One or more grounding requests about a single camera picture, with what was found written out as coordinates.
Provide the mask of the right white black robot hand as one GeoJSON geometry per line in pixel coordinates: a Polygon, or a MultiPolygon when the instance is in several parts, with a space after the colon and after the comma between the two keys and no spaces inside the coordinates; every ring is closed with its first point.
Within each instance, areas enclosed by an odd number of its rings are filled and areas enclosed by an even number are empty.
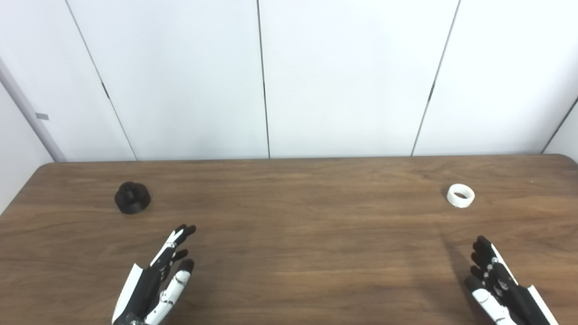
{"type": "Polygon", "coordinates": [[[518,283],[491,241],[479,235],[472,248],[474,265],[464,284],[494,324],[558,324],[536,287],[518,283]]]}

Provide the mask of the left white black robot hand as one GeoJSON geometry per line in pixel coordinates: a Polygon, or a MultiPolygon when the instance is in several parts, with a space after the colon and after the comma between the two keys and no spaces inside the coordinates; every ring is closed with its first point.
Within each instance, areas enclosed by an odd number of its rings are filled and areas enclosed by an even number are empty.
{"type": "Polygon", "coordinates": [[[194,261],[177,248],[196,226],[180,225],[171,232],[146,268],[134,264],[114,307],[112,325],[159,325],[188,284],[194,261]]]}

